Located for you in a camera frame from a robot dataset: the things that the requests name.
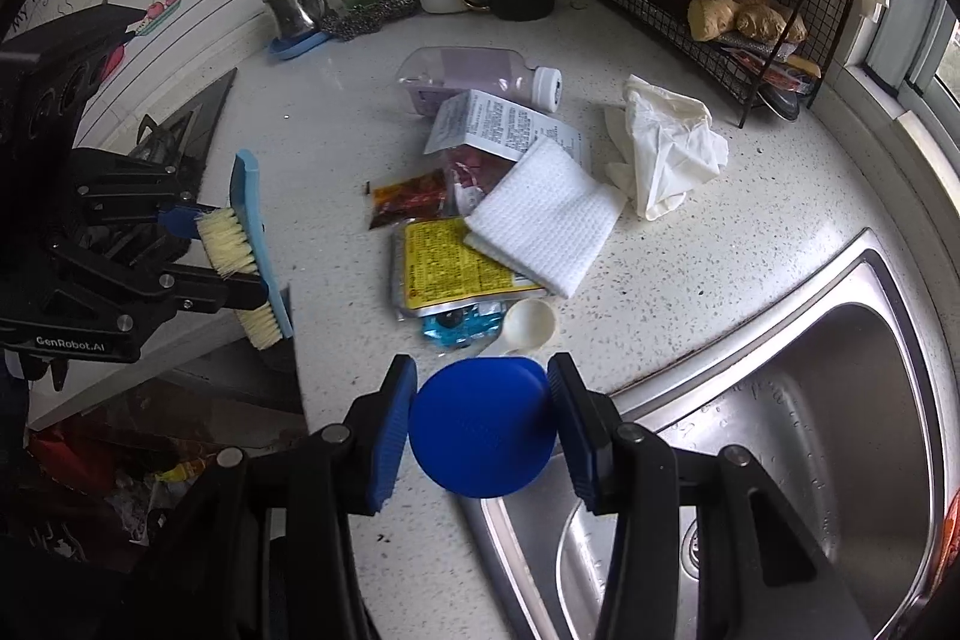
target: brush bristles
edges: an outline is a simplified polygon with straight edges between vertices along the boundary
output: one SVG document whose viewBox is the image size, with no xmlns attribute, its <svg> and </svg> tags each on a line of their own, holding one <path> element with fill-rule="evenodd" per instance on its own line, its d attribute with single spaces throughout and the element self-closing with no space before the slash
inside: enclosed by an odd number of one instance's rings
<svg viewBox="0 0 960 640">
<path fill-rule="evenodd" d="M 240 319 L 240 325 L 247 332 L 251 345 L 258 350 L 266 350 L 283 338 L 280 324 L 270 302 L 261 304 L 256 310 L 234 310 Z"/>
<path fill-rule="evenodd" d="M 232 207 L 201 215 L 197 218 L 197 233 L 200 234 L 210 265 L 219 276 L 229 277 L 235 272 L 258 272 L 253 249 L 247 242 L 247 232 Z M 283 338 L 269 301 L 256 310 L 234 310 L 234 313 L 256 349 L 264 350 Z"/>
<path fill-rule="evenodd" d="M 232 207 L 201 215 L 197 218 L 197 233 L 219 276 L 229 277 L 234 272 L 256 273 L 256 260 L 247 242 L 247 232 Z"/>
</svg>

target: seasoning packet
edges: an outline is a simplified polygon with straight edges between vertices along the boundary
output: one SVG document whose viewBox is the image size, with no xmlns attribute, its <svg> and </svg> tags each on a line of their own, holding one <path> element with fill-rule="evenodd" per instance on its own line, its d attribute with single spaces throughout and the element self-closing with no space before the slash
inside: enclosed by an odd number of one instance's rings
<svg viewBox="0 0 960 640">
<path fill-rule="evenodd" d="M 464 244 L 464 218 L 406 220 L 395 230 L 392 300 L 402 316 L 547 295 L 546 289 Z"/>
<path fill-rule="evenodd" d="M 400 183 L 373 188 L 370 194 L 373 198 L 371 228 L 407 218 L 440 218 L 448 202 L 448 187 L 440 169 Z"/>
</svg>

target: yellow packet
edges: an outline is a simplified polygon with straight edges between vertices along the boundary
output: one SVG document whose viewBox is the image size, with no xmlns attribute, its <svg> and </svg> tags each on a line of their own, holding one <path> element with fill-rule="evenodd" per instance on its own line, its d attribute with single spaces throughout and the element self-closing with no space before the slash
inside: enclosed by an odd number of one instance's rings
<svg viewBox="0 0 960 640">
<path fill-rule="evenodd" d="M 477 302 L 544 296 L 546 290 L 464 244 L 464 218 L 407 220 L 397 227 L 394 302 L 405 316 L 432 316 Z"/>
</svg>

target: white towel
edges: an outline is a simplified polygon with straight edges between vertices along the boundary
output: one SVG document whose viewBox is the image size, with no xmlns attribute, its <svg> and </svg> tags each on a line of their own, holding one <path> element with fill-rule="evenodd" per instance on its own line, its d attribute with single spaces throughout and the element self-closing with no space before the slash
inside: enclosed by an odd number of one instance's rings
<svg viewBox="0 0 960 640">
<path fill-rule="evenodd" d="M 626 197 L 539 137 L 467 218 L 464 241 L 569 298 L 613 231 Z"/>
</svg>

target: blue coaster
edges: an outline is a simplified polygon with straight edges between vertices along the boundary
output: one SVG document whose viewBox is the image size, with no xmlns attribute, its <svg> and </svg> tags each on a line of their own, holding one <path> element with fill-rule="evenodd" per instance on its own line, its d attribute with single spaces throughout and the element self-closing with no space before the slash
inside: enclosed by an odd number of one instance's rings
<svg viewBox="0 0 960 640">
<path fill-rule="evenodd" d="M 317 31 L 317 33 L 312 33 L 305 39 L 300 39 L 299 42 L 288 43 L 281 42 L 280 39 L 273 39 L 270 42 L 270 47 L 267 47 L 267 51 L 272 56 L 280 58 L 281 61 L 289 61 L 291 58 L 304 54 L 309 49 L 314 49 L 317 44 L 323 44 L 329 38 L 328 33 Z"/>
<path fill-rule="evenodd" d="M 534 480 L 556 437 L 544 369 L 521 357 L 452 363 L 424 383 L 410 410 L 410 445 L 422 470 L 475 499 Z"/>
</svg>

